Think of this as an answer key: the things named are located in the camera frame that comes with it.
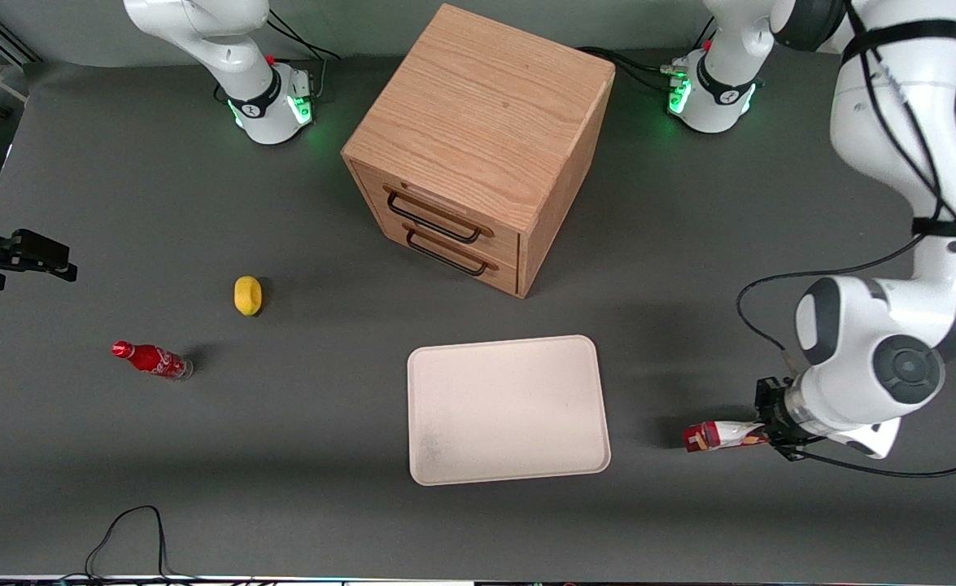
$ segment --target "black metal handle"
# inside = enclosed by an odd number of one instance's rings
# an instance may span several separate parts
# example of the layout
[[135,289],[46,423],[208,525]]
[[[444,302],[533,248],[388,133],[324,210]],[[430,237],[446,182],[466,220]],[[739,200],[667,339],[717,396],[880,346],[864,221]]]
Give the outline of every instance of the black metal handle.
[[395,200],[397,198],[399,198],[399,193],[397,193],[396,190],[390,190],[390,195],[387,196],[387,207],[391,208],[392,212],[395,212],[395,214],[403,218],[408,218],[423,227],[428,227],[428,229],[436,231],[436,233],[441,234],[441,236],[452,238],[452,240],[462,242],[463,244],[474,244],[474,241],[478,240],[478,236],[481,236],[481,229],[474,229],[474,233],[470,236],[463,236],[463,234],[456,234],[455,231],[446,230],[438,224],[430,222],[430,220],[425,220],[416,214],[406,212],[402,208],[396,207]]
[[421,253],[421,255],[423,256],[429,256],[431,259],[447,264],[448,266],[453,267],[455,270],[458,270],[465,274],[469,274],[470,277],[481,277],[481,275],[485,273],[485,269],[488,268],[488,263],[481,263],[480,268],[468,269],[464,267],[462,264],[456,263],[454,260],[449,260],[447,259],[447,257],[438,255],[438,253],[435,252],[434,250],[423,248],[421,245],[415,244],[415,242],[412,241],[413,236],[416,236],[415,230],[409,230],[409,234],[406,234],[406,244],[409,245],[409,248],[412,248],[413,250]]

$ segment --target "drawer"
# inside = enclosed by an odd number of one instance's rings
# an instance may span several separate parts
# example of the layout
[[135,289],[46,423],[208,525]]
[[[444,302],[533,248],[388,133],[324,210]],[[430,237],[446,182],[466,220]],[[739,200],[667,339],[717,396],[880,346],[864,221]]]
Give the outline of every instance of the drawer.
[[517,294],[517,267],[513,265],[475,255],[473,250],[462,249],[455,242],[447,241],[410,222],[385,225],[384,234],[398,244],[451,266],[477,281],[488,283],[511,295]]
[[437,234],[456,249],[474,250],[485,259],[517,265],[515,231],[486,220],[466,218],[466,212],[445,210],[418,194],[415,188],[377,169],[355,163],[355,171],[370,207],[385,229],[406,222],[427,234]]

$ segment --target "plastic tray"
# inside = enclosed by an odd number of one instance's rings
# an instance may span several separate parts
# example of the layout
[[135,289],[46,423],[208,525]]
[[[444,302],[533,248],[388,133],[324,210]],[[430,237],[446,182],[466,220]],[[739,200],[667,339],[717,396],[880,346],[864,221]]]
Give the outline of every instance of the plastic tray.
[[611,448],[585,336],[419,348],[409,466],[425,486],[595,474]]

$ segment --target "red bottle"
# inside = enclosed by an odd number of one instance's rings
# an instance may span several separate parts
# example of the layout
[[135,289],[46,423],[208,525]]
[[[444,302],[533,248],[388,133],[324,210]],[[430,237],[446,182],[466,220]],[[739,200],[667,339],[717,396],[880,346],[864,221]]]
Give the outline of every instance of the red bottle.
[[112,355],[127,360],[137,370],[172,381],[184,381],[194,370],[191,360],[185,360],[176,353],[151,344],[135,346],[124,341],[116,342],[112,345]]

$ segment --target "gray tabletop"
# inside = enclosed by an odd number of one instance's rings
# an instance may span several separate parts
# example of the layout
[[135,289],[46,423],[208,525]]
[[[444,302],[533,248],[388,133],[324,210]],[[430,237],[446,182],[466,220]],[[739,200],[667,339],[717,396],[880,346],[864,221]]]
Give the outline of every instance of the gray tabletop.
[[[956,476],[678,449],[685,424],[748,416],[756,379],[785,374],[734,314],[742,285],[908,238],[905,201],[828,144],[835,57],[776,51],[752,111],[714,137],[620,77],[528,300],[393,245],[369,215],[339,149],[395,65],[332,63],[317,123],[276,147],[236,129],[201,67],[41,72],[0,233],[68,244],[80,281],[14,275],[0,294],[0,572],[76,571],[113,516],[151,503],[191,574],[956,583]],[[232,305],[243,274],[265,279],[257,318]],[[792,342],[808,285],[764,286],[750,315]],[[600,353],[603,474],[413,482],[414,348],[567,334]],[[199,372],[137,374],[109,356],[117,339]],[[953,464],[956,362],[882,463]],[[128,519],[98,569],[153,572],[151,523]]]

